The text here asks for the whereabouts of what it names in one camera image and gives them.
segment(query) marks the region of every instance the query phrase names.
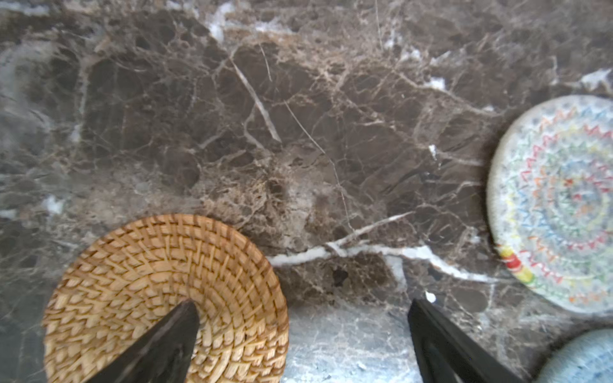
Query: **white marble vein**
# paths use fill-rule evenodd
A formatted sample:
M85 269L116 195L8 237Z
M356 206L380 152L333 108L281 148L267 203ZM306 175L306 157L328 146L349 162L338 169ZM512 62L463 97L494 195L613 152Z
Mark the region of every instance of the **white marble vein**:
M595 72L588 73L587 75L581 77L579 82L581 82L589 91L596 90L599 85L602 84L607 92L611 92L611 82L609 81L609 74L611 73L611 70L611 68L598 69Z
M26 16L47 16L49 7L45 5L28 6L19 1L0 1L0 9L6 9L13 12L20 12Z
M497 283L500 282L498 278L492 278L487 275L472 273L470 271L464 270L462 268L456 267L445 262L441 257L437 256L432 252L429 246L423 245L415 248L412 247L402 247L402 248L392 248L385 245L377 245L377 244L368 244L368 243L358 243L354 246L343 247L346 243L356 238L359 235L367 233L373 230L375 227L381 226L388 222L396 221L408 213L399 214L397 216L392 216L381 221L378 221L374 224L365 226L359 230L356 230L355 233L348 235L347 237L341 238L337 241L328 242L325 246L315 246L307 251L300 252L297 254L278 254L275 257L270 257L268 260L273 267L287 266L287 265L298 265L303 264L305 262L309 262L315 259L326 259L332 256L333 253L340 257L354 257L360 253L372 253L372 254L381 254L384 257L395 256L402 257L406 259L419 259L426 260L430 263L434 268L436 268L441 273L447 274L457 279L463 279L465 281L474 281L481 283ZM394 275L397 274L398 270L391 270Z
M241 72L241 70L236 66L236 64L232 63L232 65L234 65L234 69L236 70L238 77L243 82L243 85L245 86L245 88L247 89L251 97L253 98L253 102L256 103L257 109L260 111L260 114L264 118L264 122L266 123L266 127L268 128L270 135L275 140L281 142L281 137L279 137L279 133L277 133L276 131L275 124L273 124L272 120L270 119L268 110L266 110L266 108L264 107L264 104L260 100L260 97L257 96L256 91L253 89L251 84L249 84L249 81L247 80L243 72Z

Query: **light blue woven coaster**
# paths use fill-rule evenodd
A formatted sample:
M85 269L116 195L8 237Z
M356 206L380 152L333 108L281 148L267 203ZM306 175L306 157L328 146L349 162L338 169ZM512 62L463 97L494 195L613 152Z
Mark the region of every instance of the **light blue woven coaster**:
M613 383L613 330L572 340L545 364L535 383Z

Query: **marble countertop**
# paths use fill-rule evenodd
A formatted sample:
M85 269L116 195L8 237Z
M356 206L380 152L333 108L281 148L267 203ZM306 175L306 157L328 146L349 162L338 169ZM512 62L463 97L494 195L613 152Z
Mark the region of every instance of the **marble countertop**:
M144 216L207 215L275 266L283 382L420 382L428 297L522 378L613 316L531 293L485 180L521 113L612 95L602 0L0 2L0 382L45 382L66 267Z

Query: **round coaster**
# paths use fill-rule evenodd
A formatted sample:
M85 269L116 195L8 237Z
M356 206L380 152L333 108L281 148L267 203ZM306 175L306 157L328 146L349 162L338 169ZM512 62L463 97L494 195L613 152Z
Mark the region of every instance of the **round coaster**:
M280 381L289 319L270 263L221 222L171 214L109 233L68 268L43 318L48 382L87 381L186 298L200 316L186 382Z
M535 383L611 383L613 330L595 330L565 345L545 364Z
M517 279L565 309L612 308L613 102L566 96L511 125L492 161L487 209Z

